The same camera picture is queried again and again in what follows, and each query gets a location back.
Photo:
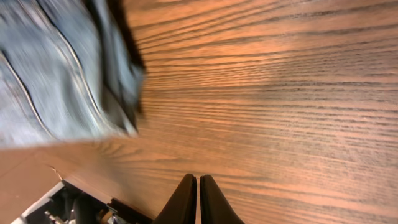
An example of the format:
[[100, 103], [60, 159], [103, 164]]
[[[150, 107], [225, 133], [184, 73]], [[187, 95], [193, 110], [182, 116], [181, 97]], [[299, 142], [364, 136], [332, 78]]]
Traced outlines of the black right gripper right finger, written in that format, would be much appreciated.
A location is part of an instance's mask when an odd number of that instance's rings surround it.
[[202, 224], [244, 224], [211, 175], [200, 177]]

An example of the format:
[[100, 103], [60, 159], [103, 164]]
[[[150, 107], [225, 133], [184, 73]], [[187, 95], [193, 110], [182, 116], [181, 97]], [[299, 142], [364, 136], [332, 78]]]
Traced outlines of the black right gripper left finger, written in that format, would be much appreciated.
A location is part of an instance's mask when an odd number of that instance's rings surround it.
[[195, 224], [197, 179], [186, 174], [152, 224]]

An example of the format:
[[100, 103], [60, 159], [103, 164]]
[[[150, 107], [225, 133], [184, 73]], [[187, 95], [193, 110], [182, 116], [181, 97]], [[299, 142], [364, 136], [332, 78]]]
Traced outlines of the light blue denim jeans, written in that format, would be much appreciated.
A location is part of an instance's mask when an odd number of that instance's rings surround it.
[[144, 67], [106, 1], [1, 2], [1, 148], [135, 136]]

